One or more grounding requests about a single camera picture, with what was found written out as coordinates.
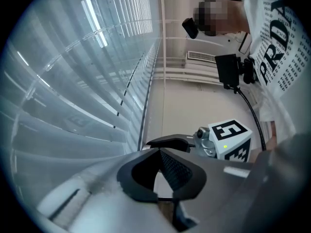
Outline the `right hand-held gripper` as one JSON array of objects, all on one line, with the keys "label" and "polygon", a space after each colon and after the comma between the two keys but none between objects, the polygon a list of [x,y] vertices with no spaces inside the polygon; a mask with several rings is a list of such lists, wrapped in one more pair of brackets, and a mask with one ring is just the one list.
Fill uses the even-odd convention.
[{"label": "right hand-held gripper", "polygon": [[246,163],[251,152],[252,134],[248,127],[230,119],[200,127],[193,136],[172,134],[156,138],[147,142],[145,149],[171,148],[190,152],[195,147],[201,156]]}]

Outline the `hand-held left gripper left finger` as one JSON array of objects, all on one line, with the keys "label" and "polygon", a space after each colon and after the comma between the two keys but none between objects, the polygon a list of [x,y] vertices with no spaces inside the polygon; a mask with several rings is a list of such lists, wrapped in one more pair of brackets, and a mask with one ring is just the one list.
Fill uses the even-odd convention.
[{"label": "hand-held left gripper left finger", "polygon": [[108,158],[73,175],[38,204],[41,225],[48,233],[176,233],[157,204],[131,199],[117,181],[124,164],[147,153]]}]

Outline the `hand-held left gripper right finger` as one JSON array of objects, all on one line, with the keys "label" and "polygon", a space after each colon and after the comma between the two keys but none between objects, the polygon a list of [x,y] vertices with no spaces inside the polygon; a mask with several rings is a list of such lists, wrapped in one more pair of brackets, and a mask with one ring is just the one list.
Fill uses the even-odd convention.
[{"label": "hand-held left gripper right finger", "polygon": [[161,171],[173,185],[173,221],[159,233],[246,233],[259,186],[259,162],[240,163],[159,149]]}]

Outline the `white window blinds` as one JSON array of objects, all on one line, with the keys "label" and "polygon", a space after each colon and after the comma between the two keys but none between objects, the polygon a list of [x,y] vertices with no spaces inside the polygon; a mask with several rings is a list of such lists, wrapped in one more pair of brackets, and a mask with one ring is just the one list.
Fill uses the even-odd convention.
[{"label": "white window blinds", "polygon": [[0,55],[0,157],[17,195],[37,206],[102,159],[138,150],[157,42],[159,0],[34,0]]}]

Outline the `person's right forearm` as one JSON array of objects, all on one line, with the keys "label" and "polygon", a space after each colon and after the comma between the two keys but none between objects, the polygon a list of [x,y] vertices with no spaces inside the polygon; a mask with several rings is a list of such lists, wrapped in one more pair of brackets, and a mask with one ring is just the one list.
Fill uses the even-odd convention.
[{"label": "person's right forearm", "polygon": [[[275,122],[271,121],[271,131],[272,137],[266,142],[266,150],[272,151],[277,146],[277,138],[276,138],[276,126]],[[258,155],[262,152],[261,148],[253,149],[250,153],[249,162],[254,163],[258,157]]]}]

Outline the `black body-worn device box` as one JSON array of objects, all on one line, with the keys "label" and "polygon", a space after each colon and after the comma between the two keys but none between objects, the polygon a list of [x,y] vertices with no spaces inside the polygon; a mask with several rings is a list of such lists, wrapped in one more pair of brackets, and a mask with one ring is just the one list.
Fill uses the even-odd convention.
[{"label": "black body-worn device box", "polygon": [[219,81],[224,87],[239,86],[239,67],[236,54],[215,56]]}]

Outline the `white ceiling air vent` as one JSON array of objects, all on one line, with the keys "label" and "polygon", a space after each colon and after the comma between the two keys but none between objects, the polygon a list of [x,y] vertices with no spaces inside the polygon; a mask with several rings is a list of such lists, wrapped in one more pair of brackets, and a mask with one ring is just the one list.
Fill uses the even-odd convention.
[{"label": "white ceiling air vent", "polygon": [[197,61],[202,61],[202,62],[216,63],[214,55],[206,54],[202,52],[196,52],[196,51],[188,51],[187,59],[197,60]]}]

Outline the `white black-rimmed device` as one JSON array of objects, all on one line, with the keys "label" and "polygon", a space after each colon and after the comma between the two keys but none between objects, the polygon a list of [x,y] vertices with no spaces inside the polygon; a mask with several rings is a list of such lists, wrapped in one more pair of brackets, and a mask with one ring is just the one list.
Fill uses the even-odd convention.
[{"label": "white black-rimmed device", "polygon": [[244,35],[244,38],[240,44],[240,47],[238,49],[238,51],[241,53],[241,54],[247,54],[249,48],[250,48],[250,45],[251,45],[251,42],[252,42],[252,37],[249,33],[245,33]]}]

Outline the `long ceiling light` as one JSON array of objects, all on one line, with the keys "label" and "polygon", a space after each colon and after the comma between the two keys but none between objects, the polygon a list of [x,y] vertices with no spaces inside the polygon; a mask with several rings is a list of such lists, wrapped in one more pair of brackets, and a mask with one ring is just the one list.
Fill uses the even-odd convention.
[{"label": "long ceiling light", "polygon": [[103,31],[100,27],[100,24],[98,22],[94,7],[92,5],[91,0],[82,0],[81,1],[83,10],[86,14],[87,20],[91,26],[91,29],[93,30],[95,34],[95,38],[101,48],[104,48],[108,45],[105,36],[103,34]]}]

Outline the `white printed t-shirt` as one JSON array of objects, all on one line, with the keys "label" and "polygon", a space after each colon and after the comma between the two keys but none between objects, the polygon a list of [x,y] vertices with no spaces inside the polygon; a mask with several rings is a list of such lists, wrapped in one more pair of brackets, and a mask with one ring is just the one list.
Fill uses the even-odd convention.
[{"label": "white printed t-shirt", "polygon": [[250,56],[263,89],[259,114],[283,140],[311,132],[311,39],[284,0],[244,0]]}]

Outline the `grey metal partition post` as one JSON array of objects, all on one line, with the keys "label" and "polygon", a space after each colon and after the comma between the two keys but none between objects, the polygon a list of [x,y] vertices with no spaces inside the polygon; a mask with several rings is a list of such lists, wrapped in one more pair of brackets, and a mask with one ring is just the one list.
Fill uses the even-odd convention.
[{"label": "grey metal partition post", "polygon": [[148,142],[160,138],[163,134],[165,81],[162,38],[157,42],[156,46],[155,58],[147,87],[147,96],[143,107],[138,150],[145,149]]}]

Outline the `black device mount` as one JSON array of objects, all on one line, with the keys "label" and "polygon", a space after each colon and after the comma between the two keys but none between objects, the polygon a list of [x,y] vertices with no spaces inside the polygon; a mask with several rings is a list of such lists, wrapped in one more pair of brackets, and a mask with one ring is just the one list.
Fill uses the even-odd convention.
[{"label": "black device mount", "polygon": [[243,81],[246,84],[255,83],[257,75],[254,69],[254,60],[251,58],[245,58],[243,67],[244,67]]}]

